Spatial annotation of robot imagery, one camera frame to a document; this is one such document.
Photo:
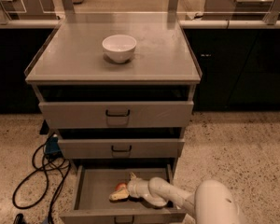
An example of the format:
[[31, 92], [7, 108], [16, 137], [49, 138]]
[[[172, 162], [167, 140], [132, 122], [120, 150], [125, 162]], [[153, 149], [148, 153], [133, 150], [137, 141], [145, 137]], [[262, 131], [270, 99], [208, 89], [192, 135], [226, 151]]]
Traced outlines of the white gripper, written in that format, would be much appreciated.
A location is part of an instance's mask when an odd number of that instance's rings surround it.
[[137, 179], [134, 172], [130, 172], [131, 181], [127, 185], [127, 189], [118, 189], [109, 195], [111, 202], [125, 200], [129, 195], [133, 198], [146, 198], [150, 192], [148, 188], [148, 182], [141, 178]]

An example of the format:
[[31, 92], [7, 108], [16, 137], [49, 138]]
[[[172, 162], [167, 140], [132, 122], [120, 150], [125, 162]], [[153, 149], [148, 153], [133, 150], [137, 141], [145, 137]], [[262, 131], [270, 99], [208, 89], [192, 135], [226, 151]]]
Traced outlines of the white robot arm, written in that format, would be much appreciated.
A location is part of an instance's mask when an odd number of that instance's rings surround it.
[[230, 190], [216, 180], [205, 180], [190, 193], [160, 177], [145, 180], [130, 172], [130, 181], [117, 184], [109, 200], [116, 202], [129, 197], [143, 198], [155, 207], [172, 202], [193, 217], [196, 224], [247, 224]]

